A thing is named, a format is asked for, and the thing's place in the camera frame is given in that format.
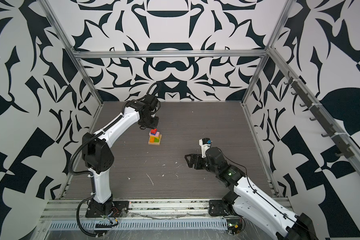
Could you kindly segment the pink wood block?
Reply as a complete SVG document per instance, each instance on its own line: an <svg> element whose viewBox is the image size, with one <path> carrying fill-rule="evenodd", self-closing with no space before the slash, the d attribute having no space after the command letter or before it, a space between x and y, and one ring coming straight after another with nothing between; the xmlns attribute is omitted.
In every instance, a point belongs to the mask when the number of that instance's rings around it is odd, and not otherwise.
<svg viewBox="0 0 360 240"><path fill-rule="evenodd" d="M149 136L159 138L160 137L160 132L156 132L155 134L150 133Z"/></svg>

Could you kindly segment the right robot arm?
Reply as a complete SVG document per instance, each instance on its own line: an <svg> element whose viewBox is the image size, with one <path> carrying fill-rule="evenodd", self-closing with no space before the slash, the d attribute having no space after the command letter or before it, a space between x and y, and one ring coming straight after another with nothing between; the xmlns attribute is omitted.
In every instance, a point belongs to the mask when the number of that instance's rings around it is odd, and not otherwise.
<svg viewBox="0 0 360 240"><path fill-rule="evenodd" d="M189 168L212 173L230 191L223 198L234 215L247 219L273 240L316 240L313 221L286 209L250 180L247 169L217 147L185 155Z"/></svg>

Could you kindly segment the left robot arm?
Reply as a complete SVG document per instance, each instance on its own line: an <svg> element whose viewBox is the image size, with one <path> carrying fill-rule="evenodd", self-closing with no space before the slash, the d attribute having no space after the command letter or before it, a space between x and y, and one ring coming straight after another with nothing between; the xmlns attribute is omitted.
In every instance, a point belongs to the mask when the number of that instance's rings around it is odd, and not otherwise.
<svg viewBox="0 0 360 240"><path fill-rule="evenodd" d="M113 199L109 175L115 157L111 147L135 123L142 130L155 129L159 123L159 117L155 114L160 107L161 103L154 94L128 101L107 125L93 134L87 133L83 136L82 144L70 159L68 170L75 176L90 176L95 206L105 208Z"/></svg>

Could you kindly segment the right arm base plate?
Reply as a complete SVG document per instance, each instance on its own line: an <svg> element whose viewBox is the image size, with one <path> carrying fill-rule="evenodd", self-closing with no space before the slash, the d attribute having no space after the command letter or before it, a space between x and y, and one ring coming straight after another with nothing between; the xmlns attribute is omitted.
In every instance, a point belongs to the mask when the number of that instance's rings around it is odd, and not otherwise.
<svg viewBox="0 0 360 240"><path fill-rule="evenodd" d="M233 209L233 201L226 200L209 200L208 213L212 217L236 216Z"/></svg>

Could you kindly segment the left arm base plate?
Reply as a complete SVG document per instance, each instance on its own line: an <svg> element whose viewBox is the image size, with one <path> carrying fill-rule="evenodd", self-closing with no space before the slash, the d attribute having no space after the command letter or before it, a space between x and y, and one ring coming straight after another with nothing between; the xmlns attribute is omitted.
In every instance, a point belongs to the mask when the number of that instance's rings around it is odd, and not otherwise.
<svg viewBox="0 0 360 240"><path fill-rule="evenodd" d="M129 211L129 201L107 201L100 204L94 200L89 202L86 218L100 218L107 215L110 218L118 218Z"/></svg>

